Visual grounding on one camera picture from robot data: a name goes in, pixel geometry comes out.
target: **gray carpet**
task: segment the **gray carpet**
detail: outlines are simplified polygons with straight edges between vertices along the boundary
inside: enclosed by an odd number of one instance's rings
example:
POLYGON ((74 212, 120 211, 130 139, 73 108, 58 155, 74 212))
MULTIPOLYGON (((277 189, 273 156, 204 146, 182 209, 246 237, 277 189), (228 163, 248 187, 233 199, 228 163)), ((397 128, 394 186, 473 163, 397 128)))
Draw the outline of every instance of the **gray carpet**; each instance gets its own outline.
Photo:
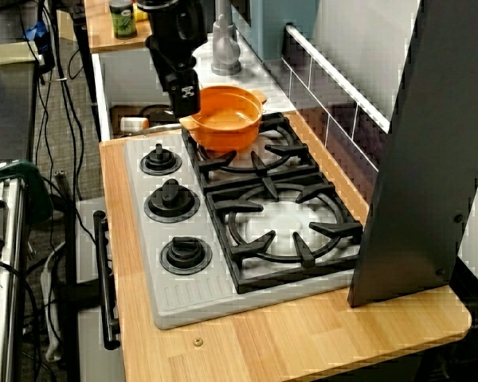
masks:
MULTIPOLYGON (((83 199, 92 199, 95 197, 101 197, 103 195, 103 186, 102 186, 102 177, 100 172, 100 160, 99 160, 99 151, 98 151, 98 142, 96 131, 94 127, 94 122, 92 118, 92 112, 90 108, 90 97, 88 95, 87 83, 85 81, 84 72, 81 72, 80 75, 75 80, 70 80, 67 73, 67 64, 71 55, 77 50, 76 43, 72 41, 61 40, 61 62, 64 67, 65 75, 68 77, 68 86, 71 92, 72 101, 78 115, 78 119, 81 122, 84 132, 84 160, 79 176, 79 185, 80 191, 83 199)), ((71 73, 74 76, 78 70, 81 68, 81 59, 80 54, 77 54, 72 61, 71 73)), ((53 79, 58 78, 58 75, 54 72, 53 79)), ((43 100, 46 100, 46 93, 48 91, 48 84, 41 86, 41 95, 43 100)), ((72 171, 73 171, 73 148, 72 148, 72 138, 71 131, 69 129, 69 123, 67 116, 65 114, 65 107, 62 99, 61 85, 60 83, 52 83, 51 92, 49 96, 49 102, 47 104, 49 112, 49 121, 47 126, 47 139, 49 143, 49 148, 53 156, 54 165, 53 173, 56 171, 64 170, 69 184, 72 184, 72 171)), ((43 107, 39 98, 37 98, 37 113, 36 113, 36 130, 35 130, 35 142, 34 145, 37 145, 37 136, 41 128, 41 121, 43 116, 43 107)), ((74 134, 76 136, 76 147, 77 147, 77 160, 80 155, 80 138, 77 125, 73 122, 74 134)), ((49 177, 50 176, 50 160, 48 156, 47 146, 45 144, 44 133, 41 136, 41 142, 39 150, 37 152, 37 165, 41 173, 49 177)), ((52 251, 50 244, 50 232, 51 232, 51 222, 47 222, 38 227, 32 229, 30 233, 29 241, 32 244, 33 248, 37 252, 36 258, 29 261, 28 266, 35 264, 38 260, 46 257, 52 251)), ((64 239, 64 224, 61 219, 60 213, 55 213, 53 220, 53 238, 52 243, 57 246, 64 239)), ((38 268, 33 272, 29 278, 28 282, 32 286, 36 300, 37 307, 40 307, 42 304, 42 295, 41 295, 41 284, 40 284, 40 274, 42 267, 38 268)), ((59 276, 61 280, 64 280, 64 261, 60 262, 58 269, 59 276)), ((32 313, 29 303, 25 304, 25 315, 30 315, 32 313)), ((45 362, 44 356, 45 351, 48 347, 48 336, 46 330, 46 323, 43 317, 41 317, 41 341, 42 341, 42 356, 45 362)), ((32 318, 26 318, 25 323, 29 324, 32 318)), ((23 338, 23 351, 28 354, 33 354, 33 342, 32 336, 29 334, 31 327, 27 326, 25 331, 27 334, 23 338)), ((66 381, 65 371, 63 369, 64 365, 51 363, 47 364, 51 370, 56 374, 57 381, 63 382, 66 381)), ((22 358, 22 380, 31 381, 33 380, 33 370, 32 370, 32 361, 24 356, 22 358)), ((51 381, 49 373, 43 368, 41 370, 41 375, 38 378, 38 381, 45 382, 51 381)))

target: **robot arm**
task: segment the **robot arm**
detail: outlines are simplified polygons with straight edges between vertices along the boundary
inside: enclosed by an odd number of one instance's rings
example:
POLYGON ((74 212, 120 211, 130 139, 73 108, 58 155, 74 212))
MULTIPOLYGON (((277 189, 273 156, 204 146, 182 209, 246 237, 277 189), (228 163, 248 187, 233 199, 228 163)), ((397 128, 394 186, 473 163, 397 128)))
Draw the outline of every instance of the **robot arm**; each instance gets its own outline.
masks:
POLYGON ((200 87, 193 52, 207 42, 200 0, 137 0, 149 15, 152 35, 145 41, 174 115, 200 111, 200 87))

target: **white led light strip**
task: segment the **white led light strip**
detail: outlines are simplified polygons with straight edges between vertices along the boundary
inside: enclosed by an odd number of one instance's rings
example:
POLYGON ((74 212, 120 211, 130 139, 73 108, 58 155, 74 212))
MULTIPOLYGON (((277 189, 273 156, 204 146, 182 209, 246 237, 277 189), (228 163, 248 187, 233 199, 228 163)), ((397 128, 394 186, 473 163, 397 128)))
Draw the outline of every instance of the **white led light strip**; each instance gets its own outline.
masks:
POLYGON ((390 130, 390 121, 381 114, 319 51, 292 25, 286 26, 287 32, 301 44, 310 56, 324 69, 333 80, 387 133, 390 130))

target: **wooden countertop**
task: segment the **wooden countertop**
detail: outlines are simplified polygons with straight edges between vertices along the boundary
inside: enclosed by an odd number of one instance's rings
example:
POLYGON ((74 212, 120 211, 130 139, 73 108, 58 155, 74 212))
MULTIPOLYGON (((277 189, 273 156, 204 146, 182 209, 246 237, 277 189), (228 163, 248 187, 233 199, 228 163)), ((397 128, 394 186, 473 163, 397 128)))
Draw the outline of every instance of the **wooden countertop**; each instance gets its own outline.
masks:
MULTIPOLYGON (((344 203, 368 206, 296 113, 287 115, 344 203)), ((448 287, 351 309, 348 289, 170 330, 151 317, 123 159, 125 139, 100 144, 127 381, 316 380, 457 341, 471 316, 448 287), (195 347, 196 338, 203 345, 195 347)))
POLYGON ((142 20, 136 22, 137 37, 119 40, 113 35, 108 0, 85 0, 84 6, 87 18, 88 45, 91 53, 143 48, 145 39, 151 35, 149 21, 142 20))

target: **jar lid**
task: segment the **jar lid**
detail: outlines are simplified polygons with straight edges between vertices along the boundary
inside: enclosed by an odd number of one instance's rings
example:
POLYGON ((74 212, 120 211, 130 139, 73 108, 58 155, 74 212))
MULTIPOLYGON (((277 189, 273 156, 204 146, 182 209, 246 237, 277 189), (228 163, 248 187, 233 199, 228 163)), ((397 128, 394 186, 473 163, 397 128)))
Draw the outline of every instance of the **jar lid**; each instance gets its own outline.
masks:
POLYGON ((132 5, 131 0, 111 0, 108 4, 111 8, 114 9, 123 9, 123 8, 128 8, 129 6, 132 5))

